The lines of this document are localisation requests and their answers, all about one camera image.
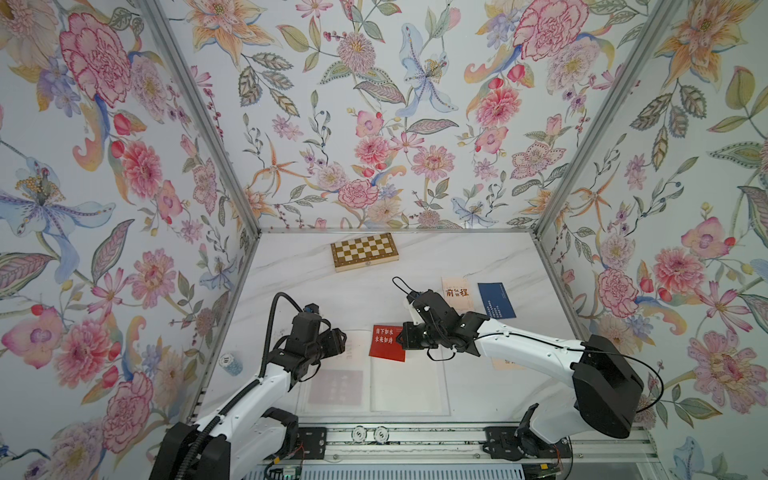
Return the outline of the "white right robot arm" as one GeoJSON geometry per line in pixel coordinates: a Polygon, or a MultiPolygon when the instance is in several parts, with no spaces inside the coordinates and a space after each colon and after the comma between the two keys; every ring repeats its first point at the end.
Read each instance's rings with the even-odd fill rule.
{"type": "Polygon", "coordinates": [[[505,360],[564,385],[557,395],[526,410],[516,431],[522,443],[552,445],[588,431],[613,439],[629,437],[644,383],[607,338],[566,340],[478,312],[460,314],[433,290],[409,291],[405,305],[411,319],[396,339],[404,349],[430,352],[444,347],[455,354],[505,360]]]}

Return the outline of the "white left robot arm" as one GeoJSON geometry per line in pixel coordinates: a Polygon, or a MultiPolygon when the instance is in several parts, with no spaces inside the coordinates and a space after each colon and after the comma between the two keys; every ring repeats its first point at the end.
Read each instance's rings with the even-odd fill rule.
{"type": "Polygon", "coordinates": [[[213,413],[196,423],[179,422],[163,438],[151,479],[242,479],[263,462],[289,458],[300,449],[298,417],[276,404],[310,370],[343,354],[347,334],[314,308],[298,313],[291,332],[266,355],[264,371],[213,413]]]}

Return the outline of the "beige card red characters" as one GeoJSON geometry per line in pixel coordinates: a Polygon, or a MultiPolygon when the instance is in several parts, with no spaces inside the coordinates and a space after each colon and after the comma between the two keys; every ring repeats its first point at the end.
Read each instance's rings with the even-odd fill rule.
{"type": "Polygon", "coordinates": [[[463,314],[474,309],[471,285],[466,278],[443,277],[441,281],[443,296],[449,306],[451,306],[459,314],[463,314]]]}

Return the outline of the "white photo album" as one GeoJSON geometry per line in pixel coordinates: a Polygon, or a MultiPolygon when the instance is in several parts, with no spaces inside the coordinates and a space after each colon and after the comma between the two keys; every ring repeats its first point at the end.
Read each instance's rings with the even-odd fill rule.
{"type": "Polygon", "coordinates": [[[347,333],[346,350],[324,360],[300,388],[299,414],[307,417],[438,416],[449,413],[444,366],[426,354],[405,360],[372,357],[373,332],[347,333]]]}

